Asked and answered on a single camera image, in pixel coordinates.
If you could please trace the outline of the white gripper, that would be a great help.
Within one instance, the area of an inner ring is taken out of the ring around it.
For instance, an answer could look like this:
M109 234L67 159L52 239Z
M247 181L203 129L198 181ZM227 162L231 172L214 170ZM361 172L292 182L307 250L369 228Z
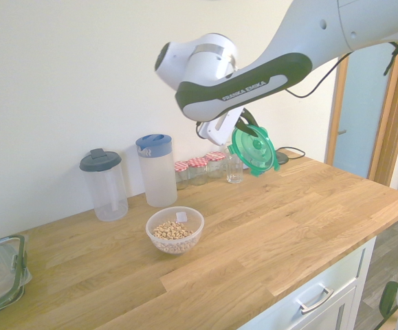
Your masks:
M238 121L240 116L249 125L258 126L254 116L247 109L238 107L224 113L214 120L201 123L198 128L198 136L217 146L223 146L235 127L248 135L254 135L254 131L249 128L246 123Z

